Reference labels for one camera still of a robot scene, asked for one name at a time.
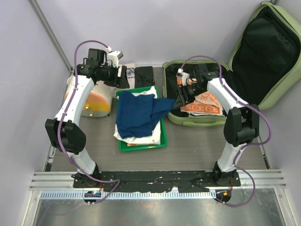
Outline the orange cartoon print towel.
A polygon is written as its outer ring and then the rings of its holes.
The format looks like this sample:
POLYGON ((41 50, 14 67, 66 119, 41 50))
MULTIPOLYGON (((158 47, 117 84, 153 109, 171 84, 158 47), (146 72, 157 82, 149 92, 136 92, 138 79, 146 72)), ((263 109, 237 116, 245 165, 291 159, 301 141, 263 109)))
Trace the orange cartoon print towel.
POLYGON ((223 107, 218 100, 208 91, 198 96, 192 103, 180 108, 180 111, 192 116, 222 116, 223 107))

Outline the cream round drawer cabinet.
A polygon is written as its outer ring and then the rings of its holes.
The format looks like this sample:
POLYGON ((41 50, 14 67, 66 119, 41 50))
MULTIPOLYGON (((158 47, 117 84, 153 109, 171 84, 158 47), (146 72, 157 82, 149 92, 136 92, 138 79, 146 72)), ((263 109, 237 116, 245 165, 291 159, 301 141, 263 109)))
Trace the cream round drawer cabinet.
POLYGON ((114 93, 114 87, 105 85, 103 81, 98 81, 86 99, 81 116, 97 118, 109 115, 114 93))

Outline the blue garment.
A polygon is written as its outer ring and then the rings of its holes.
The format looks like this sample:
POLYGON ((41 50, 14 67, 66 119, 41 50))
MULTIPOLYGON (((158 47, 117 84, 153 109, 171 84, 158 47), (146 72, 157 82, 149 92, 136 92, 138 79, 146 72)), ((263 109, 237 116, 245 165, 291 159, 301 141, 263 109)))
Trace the blue garment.
POLYGON ((138 96, 129 91, 119 95, 116 125, 122 139, 148 137, 158 122, 173 110, 174 99, 156 98, 154 94, 138 96))

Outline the white garment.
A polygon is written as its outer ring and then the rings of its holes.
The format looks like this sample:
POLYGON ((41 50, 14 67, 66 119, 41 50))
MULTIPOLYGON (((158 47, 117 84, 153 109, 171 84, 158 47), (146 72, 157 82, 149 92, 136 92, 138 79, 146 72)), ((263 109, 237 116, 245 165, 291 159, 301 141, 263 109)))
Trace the white garment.
MULTIPOLYGON (((128 90, 128 92, 133 94, 135 97, 141 95, 154 94, 155 98, 157 98, 157 91, 154 86, 130 89, 128 90)), ((160 121, 159 121, 156 127, 154 128, 154 130, 152 131, 151 136, 122 138, 118 132, 117 124, 115 124, 115 132, 113 136, 119 141, 125 142, 127 146, 127 144, 160 145, 160 135, 161 135, 161 129, 160 129, 160 121)))

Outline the green plastic tray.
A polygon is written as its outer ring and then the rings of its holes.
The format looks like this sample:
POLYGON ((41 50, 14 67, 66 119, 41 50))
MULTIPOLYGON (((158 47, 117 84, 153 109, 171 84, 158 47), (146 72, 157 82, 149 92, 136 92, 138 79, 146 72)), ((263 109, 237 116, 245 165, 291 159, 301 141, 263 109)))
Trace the green plastic tray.
MULTIPOLYGON (((157 91, 157 98, 160 98, 158 87, 155 86, 155 89, 157 91)), ((121 152, 131 152, 131 151, 147 150, 147 149, 153 149, 153 148, 166 147, 167 144, 168 144, 168 140, 167 140, 167 134, 166 134, 165 123, 164 123, 163 118, 160 120, 160 129, 161 129, 160 145, 126 146, 125 142, 122 142, 122 141, 118 140, 119 150, 121 152)))

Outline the green hard-shell suitcase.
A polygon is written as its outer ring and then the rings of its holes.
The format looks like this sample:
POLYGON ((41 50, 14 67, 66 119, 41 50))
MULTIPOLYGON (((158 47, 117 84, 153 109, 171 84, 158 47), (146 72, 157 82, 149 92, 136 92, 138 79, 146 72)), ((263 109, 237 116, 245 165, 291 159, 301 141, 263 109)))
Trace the green hard-shell suitcase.
POLYGON ((227 84, 260 110, 271 108, 301 77, 301 24, 283 7, 263 2, 254 11, 228 63, 174 60, 163 64, 163 95, 176 97, 177 70, 221 71, 227 84))

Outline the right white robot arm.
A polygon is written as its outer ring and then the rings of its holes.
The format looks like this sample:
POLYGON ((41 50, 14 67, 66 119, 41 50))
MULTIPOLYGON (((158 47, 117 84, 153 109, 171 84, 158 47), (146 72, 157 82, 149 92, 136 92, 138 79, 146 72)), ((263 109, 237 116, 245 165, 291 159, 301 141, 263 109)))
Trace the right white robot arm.
POLYGON ((214 165, 212 174, 216 185, 225 186, 235 177, 235 162, 240 158, 245 146, 259 135, 259 108, 240 99, 226 83, 221 71, 202 72, 192 78, 180 67, 176 76, 182 83, 176 87, 174 109, 192 103, 197 95, 208 91, 219 101, 227 114, 223 129, 226 145, 214 165))

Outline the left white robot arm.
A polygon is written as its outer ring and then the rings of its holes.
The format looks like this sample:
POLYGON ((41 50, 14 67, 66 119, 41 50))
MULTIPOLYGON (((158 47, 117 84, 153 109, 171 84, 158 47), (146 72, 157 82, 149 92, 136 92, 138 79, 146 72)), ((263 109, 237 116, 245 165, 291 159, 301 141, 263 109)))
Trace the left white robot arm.
POLYGON ((106 86, 129 88, 126 77, 126 66, 119 60, 123 57, 121 51, 89 49, 84 63, 76 64, 71 90, 61 109, 53 119, 47 119, 45 128, 51 145, 63 152, 69 162, 77 170, 77 176, 84 178, 88 187, 99 185, 100 173, 97 164, 86 150, 86 135, 79 128, 79 120, 85 102, 97 84, 102 81, 106 86))

